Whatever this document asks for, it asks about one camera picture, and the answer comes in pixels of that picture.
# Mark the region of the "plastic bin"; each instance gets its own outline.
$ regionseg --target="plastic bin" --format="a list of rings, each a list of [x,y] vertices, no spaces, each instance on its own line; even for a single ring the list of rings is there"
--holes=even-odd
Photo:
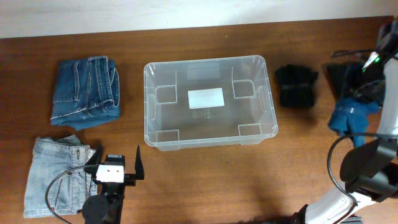
[[[259,144],[278,132],[258,55],[148,63],[144,104],[145,142],[161,151]]]

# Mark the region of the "white wall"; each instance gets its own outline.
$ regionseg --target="white wall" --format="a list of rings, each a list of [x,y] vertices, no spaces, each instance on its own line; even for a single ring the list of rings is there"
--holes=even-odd
[[[398,0],[0,0],[0,37],[398,14]]]

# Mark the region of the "wooden table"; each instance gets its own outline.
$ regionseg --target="wooden table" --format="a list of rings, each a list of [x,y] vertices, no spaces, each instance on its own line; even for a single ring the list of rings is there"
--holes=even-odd
[[[338,49],[368,49],[391,17],[278,22],[194,29],[148,30],[0,40],[0,220],[24,219],[24,193],[38,136],[76,134],[105,154],[124,154],[134,172],[141,146],[146,179],[126,189],[122,223],[235,223],[291,215],[333,187],[326,154],[336,134],[327,127],[335,100],[320,65]],[[269,71],[279,133],[251,146],[160,152],[144,142],[143,68],[149,62],[262,55]],[[82,131],[50,125],[58,63],[94,55],[115,59],[121,118]],[[274,71],[287,63],[318,72],[318,101],[309,111],[278,105]],[[378,116],[371,118],[371,130]],[[336,149],[338,173],[349,141]],[[366,223],[396,223],[398,201],[358,212]],[[83,223],[81,215],[67,217]]]

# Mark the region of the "folded denim shorts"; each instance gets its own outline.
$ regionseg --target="folded denim shorts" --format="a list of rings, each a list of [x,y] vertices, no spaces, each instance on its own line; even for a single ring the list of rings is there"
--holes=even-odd
[[[80,130],[119,116],[119,75],[114,60],[98,56],[60,64],[53,96],[52,125]]]
[[[37,138],[33,148],[25,192],[25,218],[53,216],[45,203],[45,191],[50,182],[68,169],[85,165],[94,154],[90,146],[80,144],[72,135],[63,139]],[[83,169],[58,179],[50,188],[49,203],[59,215],[73,215],[81,210],[85,200],[97,194],[91,175]]]

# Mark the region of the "blue cloth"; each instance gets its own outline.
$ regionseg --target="blue cloth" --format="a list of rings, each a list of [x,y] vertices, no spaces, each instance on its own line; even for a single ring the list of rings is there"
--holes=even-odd
[[[353,98],[340,98],[329,120],[329,128],[340,136],[350,133],[363,133],[368,128],[368,115],[379,112],[376,102],[360,103]],[[365,137],[355,136],[351,138],[354,147],[362,146]]]
[[[25,218],[53,216],[45,203],[45,191],[50,182],[62,172],[85,165],[95,150],[80,144],[75,136],[63,139],[37,138],[33,147],[25,192]],[[81,210],[85,200],[97,194],[91,175],[83,169],[70,172],[50,188],[49,203],[59,215],[73,215]]]
[[[119,116],[119,75],[113,60],[99,56],[60,64],[52,125],[80,130]]]

